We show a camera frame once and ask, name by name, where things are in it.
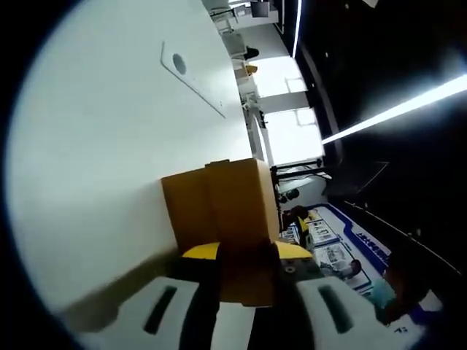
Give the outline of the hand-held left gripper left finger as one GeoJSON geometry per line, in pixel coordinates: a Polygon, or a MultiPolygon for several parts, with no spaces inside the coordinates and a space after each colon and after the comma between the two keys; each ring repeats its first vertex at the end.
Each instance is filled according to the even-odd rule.
{"type": "Polygon", "coordinates": [[[210,349],[220,301],[218,242],[195,246],[151,281],[105,329],[106,349],[210,349]]]}

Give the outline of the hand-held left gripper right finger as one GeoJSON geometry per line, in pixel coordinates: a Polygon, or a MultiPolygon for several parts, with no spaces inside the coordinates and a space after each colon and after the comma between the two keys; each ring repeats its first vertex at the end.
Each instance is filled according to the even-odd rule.
{"type": "Polygon", "coordinates": [[[255,312],[256,349],[397,349],[370,302],[324,277],[310,252],[277,241],[271,260],[274,300],[255,312]]]}

